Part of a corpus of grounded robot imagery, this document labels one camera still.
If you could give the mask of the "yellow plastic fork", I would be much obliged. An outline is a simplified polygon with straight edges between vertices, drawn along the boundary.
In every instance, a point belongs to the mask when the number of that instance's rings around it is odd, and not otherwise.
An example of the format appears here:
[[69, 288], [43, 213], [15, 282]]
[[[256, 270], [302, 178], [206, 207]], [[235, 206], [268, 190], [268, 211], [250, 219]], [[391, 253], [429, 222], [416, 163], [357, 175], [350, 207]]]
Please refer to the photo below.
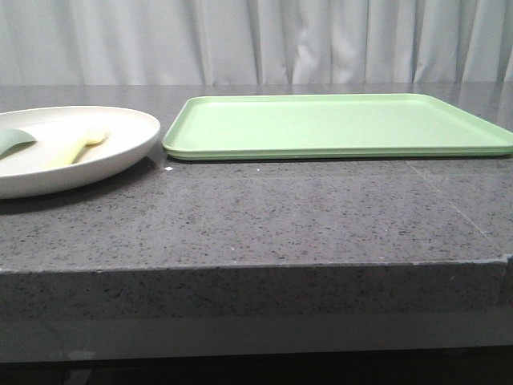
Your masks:
[[41, 169], [46, 171], [72, 165], [87, 148], [102, 144], [108, 136], [108, 131], [102, 128], [82, 128]]

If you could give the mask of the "white round plate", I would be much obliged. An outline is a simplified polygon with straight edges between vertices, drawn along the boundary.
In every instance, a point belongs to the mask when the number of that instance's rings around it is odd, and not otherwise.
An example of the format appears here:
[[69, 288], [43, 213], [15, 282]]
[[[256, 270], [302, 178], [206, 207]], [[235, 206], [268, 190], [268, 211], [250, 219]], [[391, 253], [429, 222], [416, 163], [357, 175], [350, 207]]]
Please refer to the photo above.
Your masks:
[[[153, 148], [160, 122], [127, 108], [66, 106], [4, 112], [1, 129], [18, 129], [35, 139], [1, 158], [1, 197], [10, 199], [62, 192], [122, 172]], [[82, 148], [73, 164], [48, 166], [90, 129], [105, 132], [105, 139]]]

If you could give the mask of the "light green serving tray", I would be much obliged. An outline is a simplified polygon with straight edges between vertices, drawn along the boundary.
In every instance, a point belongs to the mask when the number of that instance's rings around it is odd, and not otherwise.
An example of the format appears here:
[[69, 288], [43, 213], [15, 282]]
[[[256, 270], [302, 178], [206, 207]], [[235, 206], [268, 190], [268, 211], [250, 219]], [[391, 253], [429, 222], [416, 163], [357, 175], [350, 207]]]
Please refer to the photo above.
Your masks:
[[162, 145], [181, 160], [505, 156], [512, 134], [412, 93], [201, 96]]

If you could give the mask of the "pale green plastic spoon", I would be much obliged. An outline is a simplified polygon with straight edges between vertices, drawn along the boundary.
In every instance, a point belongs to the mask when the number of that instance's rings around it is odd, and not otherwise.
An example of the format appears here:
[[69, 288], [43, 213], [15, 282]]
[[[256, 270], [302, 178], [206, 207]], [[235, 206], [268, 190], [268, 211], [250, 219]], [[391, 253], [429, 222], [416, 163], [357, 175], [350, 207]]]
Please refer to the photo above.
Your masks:
[[1, 158], [14, 155], [34, 145], [37, 140], [28, 132], [16, 128], [1, 130]]

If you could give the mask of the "white pleated curtain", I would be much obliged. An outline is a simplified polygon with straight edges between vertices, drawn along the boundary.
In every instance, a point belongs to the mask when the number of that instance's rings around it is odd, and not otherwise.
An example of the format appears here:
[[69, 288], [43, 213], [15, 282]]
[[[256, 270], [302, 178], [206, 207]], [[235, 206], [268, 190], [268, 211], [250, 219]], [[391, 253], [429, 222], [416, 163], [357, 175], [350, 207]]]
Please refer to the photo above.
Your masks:
[[7, 86], [511, 78], [509, 1], [1, 4]]

